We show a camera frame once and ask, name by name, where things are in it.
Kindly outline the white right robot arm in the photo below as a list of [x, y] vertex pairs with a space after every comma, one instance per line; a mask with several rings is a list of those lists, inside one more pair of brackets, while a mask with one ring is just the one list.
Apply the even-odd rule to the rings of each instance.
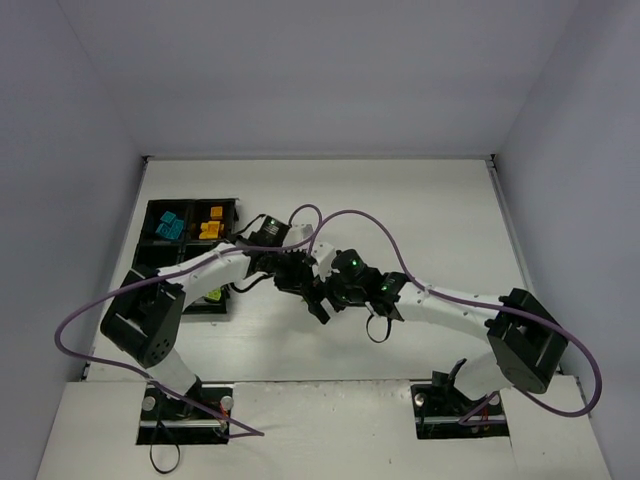
[[543, 394], [553, 379], [567, 340], [557, 322], [528, 291], [514, 288], [506, 296], [430, 293], [402, 272], [382, 273], [353, 249], [320, 244], [311, 250], [322, 304], [336, 312], [362, 307], [388, 323], [421, 322], [476, 338], [487, 352], [476, 359], [459, 354], [445, 373], [447, 387], [470, 400], [516, 388]]

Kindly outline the long teal lego brick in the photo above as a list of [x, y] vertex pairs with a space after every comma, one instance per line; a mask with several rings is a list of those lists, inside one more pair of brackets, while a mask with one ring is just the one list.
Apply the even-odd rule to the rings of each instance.
[[182, 235], [183, 229], [184, 229], [184, 221], [181, 219], [175, 219], [173, 223], [169, 226], [167, 237], [170, 240], [178, 240]]

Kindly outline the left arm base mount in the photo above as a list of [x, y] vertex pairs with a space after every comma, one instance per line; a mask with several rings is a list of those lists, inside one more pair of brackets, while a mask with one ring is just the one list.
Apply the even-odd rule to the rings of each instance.
[[226, 445], [229, 425], [210, 413], [169, 397], [147, 384], [139, 415], [137, 445]]

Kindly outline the pale yellow sloped lego brick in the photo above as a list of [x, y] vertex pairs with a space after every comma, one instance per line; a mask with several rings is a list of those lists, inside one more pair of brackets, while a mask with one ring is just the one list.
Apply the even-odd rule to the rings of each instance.
[[219, 302], [222, 298], [220, 289], [212, 290], [204, 296], [204, 300], [208, 302]]

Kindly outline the small teal lego brick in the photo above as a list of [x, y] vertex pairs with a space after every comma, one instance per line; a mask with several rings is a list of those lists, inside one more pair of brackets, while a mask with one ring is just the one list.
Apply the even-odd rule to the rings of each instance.
[[173, 212], [165, 211], [161, 216], [160, 221], [166, 224], [172, 224], [176, 218], [176, 215]]

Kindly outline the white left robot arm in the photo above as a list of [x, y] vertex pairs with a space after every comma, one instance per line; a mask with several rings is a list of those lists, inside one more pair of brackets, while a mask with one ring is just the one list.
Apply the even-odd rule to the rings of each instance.
[[100, 330], [151, 379], [191, 400], [202, 399], [202, 382], [175, 349], [184, 310], [206, 293], [256, 273], [274, 280], [281, 292], [300, 296], [309, 312], [330, 319], [315, 260], [303, 249], [314, 233], [310, 224], [287, 225], [273, 217], [244, 238], [223, 240], [190, 260], [160, 269], [137, 266], [102, 319]]

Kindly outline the long orange lego brick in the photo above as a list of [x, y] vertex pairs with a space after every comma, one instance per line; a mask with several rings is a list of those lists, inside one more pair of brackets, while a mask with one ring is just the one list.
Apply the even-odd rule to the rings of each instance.
[[211, 220], [200, 224], [200, 240], [217, 240], [221, 238], [224, 224], [219, 220]]

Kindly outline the orange small lego brick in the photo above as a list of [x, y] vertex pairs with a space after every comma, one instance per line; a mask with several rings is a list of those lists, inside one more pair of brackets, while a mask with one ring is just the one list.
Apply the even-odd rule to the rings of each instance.
[[210, 219], [212, 221], [222, 220], [224, 218], [224, 208], [222, 206], [213, 206], [210, 209]]

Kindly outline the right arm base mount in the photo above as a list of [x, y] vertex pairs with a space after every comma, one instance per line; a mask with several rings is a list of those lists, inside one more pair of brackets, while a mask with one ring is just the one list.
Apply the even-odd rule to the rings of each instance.
[[459, 440], [508, 437], [509, 427], [498, 395], [470, 400], [456, 388], [457, 376], [466, 360], [448, 373], [435, 372], [427, 383], [410, 387], [415, 432], [418, 440]]

